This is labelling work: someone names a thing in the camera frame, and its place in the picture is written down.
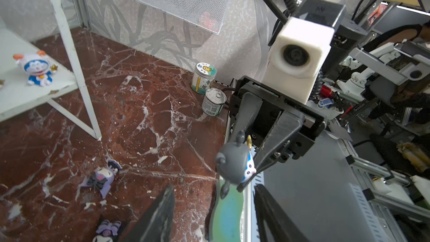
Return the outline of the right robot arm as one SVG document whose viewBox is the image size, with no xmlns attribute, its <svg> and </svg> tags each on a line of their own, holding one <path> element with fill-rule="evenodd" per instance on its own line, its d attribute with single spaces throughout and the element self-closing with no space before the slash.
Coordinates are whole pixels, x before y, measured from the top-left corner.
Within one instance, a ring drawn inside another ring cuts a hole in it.
<svg viewBox="0 0 430 242">
<path fill-rule="evenodd" d="M 325 0 L 263 0 L 277 17 L 260 81 L 237 81 L 228 109 L 234 125 L 216 157 L 225 184 L 242 192 L 265 169 L 300 158 L 326 128 L 327 117 L 309 106 L 323 78 L 358 46 L 366 32 L 345 5 Z"/>
</svg>

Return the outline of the white hooded Doraemon figure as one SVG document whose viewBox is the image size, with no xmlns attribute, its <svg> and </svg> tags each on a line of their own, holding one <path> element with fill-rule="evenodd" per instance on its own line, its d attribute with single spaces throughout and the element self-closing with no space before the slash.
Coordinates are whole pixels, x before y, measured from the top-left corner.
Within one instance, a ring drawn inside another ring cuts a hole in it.
<svg viewBox="0 0 430 242">
<path fill-rule="evenodd" d="M 57 72 L 58 66 L 50 63 L 45 51 L 39 50 L 27 55 L 14 54 L 13 59 L 29 75 L 29 85 L 46 87 L 52 84 L 51 75 Z"/>
</svg>

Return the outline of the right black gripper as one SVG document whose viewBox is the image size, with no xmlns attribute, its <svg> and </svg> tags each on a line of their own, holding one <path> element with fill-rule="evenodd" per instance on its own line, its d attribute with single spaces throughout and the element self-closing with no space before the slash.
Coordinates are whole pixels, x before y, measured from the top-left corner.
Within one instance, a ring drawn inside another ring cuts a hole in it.
<svg viewBox="0 0 430 242">
<path fill-rule="evenodd" d="M 246 188 L 260 172 L 280 160 L 303 157 L 327 127 L 327 118 L 305 104 L 281 94 L 250 77 L 236 81 L 229 100 L 230 141 L 239 132 L 251 135 L 259 150 L 254 156 L 256 173 L 241 184 Z"/>
</svg>

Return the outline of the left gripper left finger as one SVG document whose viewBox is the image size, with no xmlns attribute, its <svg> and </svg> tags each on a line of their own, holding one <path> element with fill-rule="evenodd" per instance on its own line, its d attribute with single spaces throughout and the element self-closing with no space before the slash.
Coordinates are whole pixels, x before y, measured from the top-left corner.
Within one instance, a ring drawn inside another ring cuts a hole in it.
<svg viewBox="0 0 430 242">
<path fill-rule="evenodd" d="M 132 228 L 126 230 L 121 242 L 169 242 L 174 210 L 174 188 L 167 186 Z"/>
</svg>

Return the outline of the small grey bunny figure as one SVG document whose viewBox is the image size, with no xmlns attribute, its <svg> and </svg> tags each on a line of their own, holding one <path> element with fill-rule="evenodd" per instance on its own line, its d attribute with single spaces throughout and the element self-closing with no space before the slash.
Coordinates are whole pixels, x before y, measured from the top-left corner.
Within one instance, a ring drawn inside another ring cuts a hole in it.
<svg viewBox="0 0 430 242">
<path fill-rule="evenodd" d="M 220 190 L 221 199 L 228 195 L 231 184 L 246 183 L 256 174 L 252 147 L 251 137 L 246 138 L 245 132 L 240 130 L 235 139 L 225 143 L 216 155 L 217 172 L 225 181 Z"/>
</svg>

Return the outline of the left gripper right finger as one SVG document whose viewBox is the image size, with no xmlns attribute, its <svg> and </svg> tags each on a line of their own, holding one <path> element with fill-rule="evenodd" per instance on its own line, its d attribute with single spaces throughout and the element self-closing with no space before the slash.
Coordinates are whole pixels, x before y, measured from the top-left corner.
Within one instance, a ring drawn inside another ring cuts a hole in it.
<svg viewBox="0 0 430 242">
<path fill-rule="evenodd" d="M 262 184 L 254 193 L 256 220 L 261 242 L 268 242 L 271 234 L 275 242 L 309 242 L 282 207 Z"/>
</svg>

